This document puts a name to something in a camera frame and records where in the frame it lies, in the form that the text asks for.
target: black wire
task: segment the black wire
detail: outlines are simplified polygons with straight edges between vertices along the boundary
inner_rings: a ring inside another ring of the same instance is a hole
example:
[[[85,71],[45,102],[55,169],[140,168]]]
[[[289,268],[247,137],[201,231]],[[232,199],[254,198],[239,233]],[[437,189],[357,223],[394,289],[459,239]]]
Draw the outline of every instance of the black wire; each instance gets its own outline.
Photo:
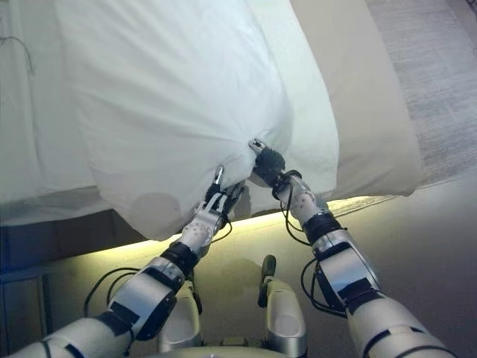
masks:
[[[103,276],[101,276],[101,278],[96,281],[96,284],[93,286],[93,288],[91,289],[91,291],[89,291],[87,297],[85,298],[84,300],[84,303],[83,303],[83,315],[85,317],[88,317],[88,306],[89,306],[89,302],[91,301],[91,298],[92,296],[95,294],[96,290],[98,289],[99,285],[101,285],[101,283],[108,277],[110,276],[111,274],[114,274],[115,272],[118,272],[118,271],[139,271],[138,268],[134,268],[134,267],[121,267],[121,268],[115,268],[114,270],[111,270],[109,272],[107,272],[106,274],[104,274]]]
[[[129,276],[130,274],[136,274],[136,272],[133,271],[133,272],[126,272],[125,274],[121,274],[110,284],[110,288],[107,289],[107,294],[106,294],[106,305],[107,306],[109,306],[109,304],[111,302],[111,294],[113,293],[114,286],[118,283],[119,280],[121,280],[123,277]]]
[[[325,304],[322,304],[320,301],[317,301],[315,299],[315,280],[316,280],[316,276],[313,274],[313,281],[312,281],[312,291],[311,293],[308,292],[308,290],[306,289],[305,287],[305,273],[306,273],[306,270],[308,269],[308,267],[314,263],[316,261],[316,258],[314,258],[313,260],[311,260],[310,262],[308,262],[305,267],[303,267],[303,270],[301,271],[301,275],[300,275],[300,284],[301,284],[301,288],[302,290],[305,292],[305,295],[306,297],[309,298],[309,300],[312,302],[312,306],[314,308],[316,308],[317,310],[320,310],[322,312],[325,312],[325,313],[329,313],[330,315],[335,315],[337,317],[341,317],[341,318],[346,318],[346,314],[344,314],[343,312],[341,311],[337,311],[337,310],[334,310],[333,308],[325,305]]]
[[[51,358],[51,351],[50,351],[50,346],[48,345],[48,342],[47,341],[40,341],[40,343],[45,348],[46,358]]]
[[[282,211],[283,217],[286,219],[286,214],[285,214],[285,208],[283,207],[282,202],[280,202],[280,210]],[[299,231],[301,233],[304,233],[305,231],[301,230],[299,227],[294,226],[292,223],[288,223],[292,228],[294,228],[296,231]]]
[[[285,228],[288,231],[288,235],[295,240],[296,242],[299,242],[300,244],[306,245],[306,246],[311,246],[308,242],[305,242],[303,240],[298,239],[290,230],[290,221],[288,220],[288,215],[290,214],[290,206],[291,206],[291,196],[293,195],[293,187],[290,186],[290,194],[288,194],[288,202],[286,204],[286,214],[285,214]]]
[[[7,37],[0,37],[0,46],[3,45],[5,43],[5,41],[7,41],[7,40],[15,40],[15,41],[18,41],[19,43],[22,44],[23,49],[25,50],[25,53],[27,54],[28,69],[30,70],[30,73],[32,75],[34,75],[35,71],[33,70],[33,65],[31,63],[30,52],[29,52],[28,47],[26,46],[26,44],[23,41],[21,41],[18,37],[7,36]]]
[[[215,243],[215,242],[217,242],[217,241],[221,241],[221,240],[225,239],[227,236],[229,236],[229,235],[232,233],[232,229],[233,229],[233,228],[232,228],[232,223],[230,222],[230,220],[229,220],[228,218],[227,218],[227,223],[226,223],[226,224],[229,225],[229,231],[228,231],[225,235],[223,235],[223,236],[221,236],[221,237],[218,237],[218,238],[215,239],[215,240],[212,240],[211,244],[213,244],[213,243]]]

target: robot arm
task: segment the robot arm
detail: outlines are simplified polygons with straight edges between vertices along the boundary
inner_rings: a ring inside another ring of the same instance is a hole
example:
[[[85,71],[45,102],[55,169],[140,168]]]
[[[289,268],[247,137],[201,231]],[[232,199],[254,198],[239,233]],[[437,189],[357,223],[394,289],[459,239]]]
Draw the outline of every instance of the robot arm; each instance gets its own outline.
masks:
[[[206,200],[183,228],[182,236],[126,282],[107,311],[79,319],[11,357],[121,357],[135,339],[154,338],[174,308],[175,295],[207,253],[212,236],[226,224],[228,212],[243,191],[243,183],[239,183],[222,192],[223,172],[219,166]]]
[[[300,223],[317,259],[317,279],[332,309],[346,313],[360,357],[455,357],[400,303],[381,292],[353,238],[297,171],[284,172],[282,156],[255,139],[254,172]]]

